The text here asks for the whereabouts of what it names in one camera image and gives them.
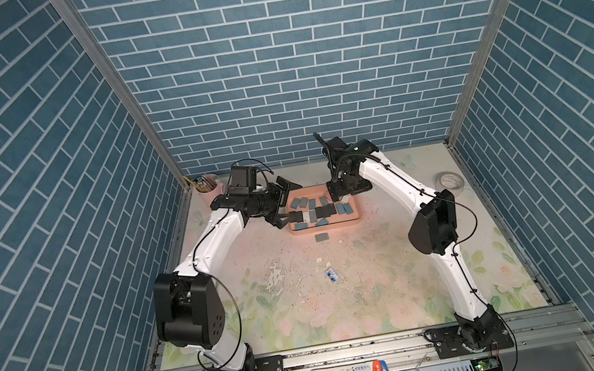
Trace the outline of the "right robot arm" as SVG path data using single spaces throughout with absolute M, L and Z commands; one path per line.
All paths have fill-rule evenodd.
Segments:
M 489 335 L 499 321 L 498 314 L 460 260 L 457 204 L 452 192 L 435 191 L 415 180 L 368 140 L 347 144 L 339 137 L 324 140 L 318 133 L 314 138 L 327 158 L 330 180 L 326 187 L 331 198 L 338 202 L 380 188 L 400 203 L 413 216 L 408 239 L 438 269 L 462 336 L 470 335 L 477 342 Z

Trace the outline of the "teal speckled eraser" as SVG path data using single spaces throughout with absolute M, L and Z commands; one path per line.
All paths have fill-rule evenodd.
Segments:
M 303 230 L 306 230 L 308 227 L 309 226 L 308 226 L 307 223 L 297 223 L 297 224 L 295 224 L 294 230 L 296 230 L 296 231 L 303 231 Z

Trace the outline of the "black eraser with print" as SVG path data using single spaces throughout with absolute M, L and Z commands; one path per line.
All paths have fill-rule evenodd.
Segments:
M 335 208 L 335 205 L 332 203 L 327 206 L 318 206 L 314 210 L 316 210 L 316 215 L 319 219 L 328 218 L 337 214 L 337 208 Z

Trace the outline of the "pink storage tray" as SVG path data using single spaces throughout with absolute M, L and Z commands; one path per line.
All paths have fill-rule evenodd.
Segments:
M 325 185 L 304 187 L 291 191 L 285 212 L 292 233 L 326 233 L 328 229 L 351 226 L 362 218 L 360 205 L 354 196 L 331 199 Z

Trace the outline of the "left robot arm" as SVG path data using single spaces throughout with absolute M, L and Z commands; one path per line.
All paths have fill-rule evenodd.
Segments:
M 211 213 L 192 251 L 171 273 L 158 275 L 154 306 L 158 338 L 195 350 L 214 371 L 244 371 L 253 363 L 243 337 L 226 332 L 226 310 L 219 289 L 219 270 L 233 242 L 251 219 L 264 219 L 274 228 L 288 225 L 282 210 L 290 192 L 302 186 L 277 176 L 259 185 L 257 177 L 271 170 L 234 165 L 225 193 L 214 198 Z

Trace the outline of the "small blue white eraser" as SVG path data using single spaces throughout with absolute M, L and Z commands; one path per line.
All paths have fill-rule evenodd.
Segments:
M 339 280 L 338 274 L 334 271 L 334 269 L 328 269 L 326 271 L 326 275 L 333 283 L 338 282 Z

